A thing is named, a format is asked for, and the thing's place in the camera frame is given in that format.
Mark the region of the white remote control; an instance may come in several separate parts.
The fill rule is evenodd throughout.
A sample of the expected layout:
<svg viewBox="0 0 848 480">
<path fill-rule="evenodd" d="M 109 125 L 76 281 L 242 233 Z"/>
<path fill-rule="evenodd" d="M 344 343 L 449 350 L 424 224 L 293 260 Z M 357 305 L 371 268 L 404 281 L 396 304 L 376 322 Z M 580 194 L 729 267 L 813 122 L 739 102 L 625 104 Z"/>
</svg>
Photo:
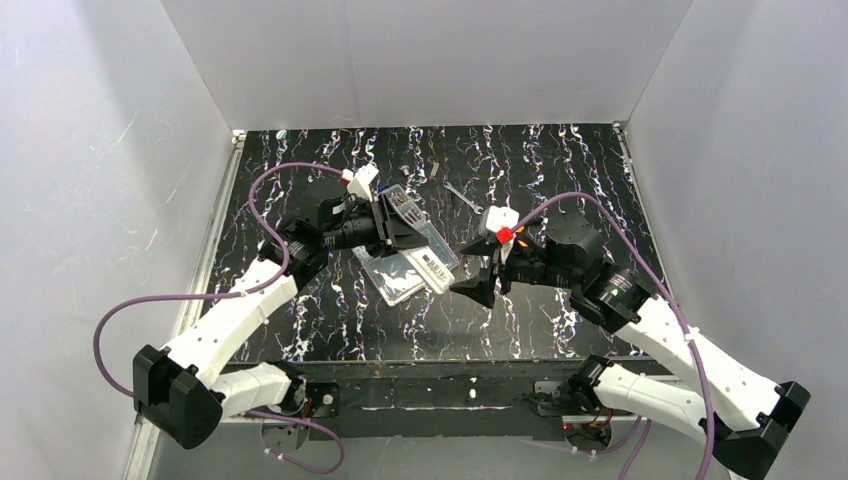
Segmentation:
<svg viewBox="0 0 848 480">
<path fill-rule="evenodd" d="M 430 247 L 402 250 L 401 254 L 432 292 L 445 294 L 453 284 L 455 280 L 453 273 Z"/>
</svg>

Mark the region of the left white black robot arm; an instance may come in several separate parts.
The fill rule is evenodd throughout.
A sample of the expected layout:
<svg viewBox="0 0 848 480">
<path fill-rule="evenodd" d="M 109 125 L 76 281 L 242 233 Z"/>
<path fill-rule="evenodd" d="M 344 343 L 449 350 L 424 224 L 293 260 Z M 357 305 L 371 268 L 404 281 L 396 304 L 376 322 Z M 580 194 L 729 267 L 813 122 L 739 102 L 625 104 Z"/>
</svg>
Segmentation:
<svg viewBox="0 0 848 480">
<path fill-rule="evenodd" d="M 373 257 L 405 258 L 437 293 L 452 282 L 428 238 L 386 195 L 324 201 L 318 223 L 294 217 L 267 240 L 238 278 L 239 292 L 218 301 L 187 331 L 133 359 L 136 411 L 185 449 L 202 444 L 220 421 L 282 404 L 294 381 L 286 368 L 263 363 L 241 373 L 224 366 L 278 308 L 293 300 L 335 250 L 362 247 Z"/>
</svg>

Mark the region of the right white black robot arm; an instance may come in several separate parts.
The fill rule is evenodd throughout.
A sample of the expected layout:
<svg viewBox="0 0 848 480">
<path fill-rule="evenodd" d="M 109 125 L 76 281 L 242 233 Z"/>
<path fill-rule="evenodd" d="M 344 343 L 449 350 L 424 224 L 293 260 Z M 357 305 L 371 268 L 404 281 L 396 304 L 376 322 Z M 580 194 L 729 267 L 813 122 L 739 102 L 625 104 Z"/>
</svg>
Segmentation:
<svg viewBox="0 0 848 480">
<path fill-rule="evenodd" d="M 540 414 L 624 410 L 701 443 L 742 478 L 767 476 L 809 402 L 808 390 L 763 377 L 694 329 L 682 329 L 647 276 L 605 256 L 601 234 L 585 217 L 553 218 L 542 243 L 511 221 L 487 219 L 461 251 L 488 263 L 455 283 L 454 293 L 489 308 L 516 283 L 566 289 L 580 317 L 639 347 L 679 379 L 672 386 L 592 355 L 556 389 L 531 395 Z"/>
</svg>

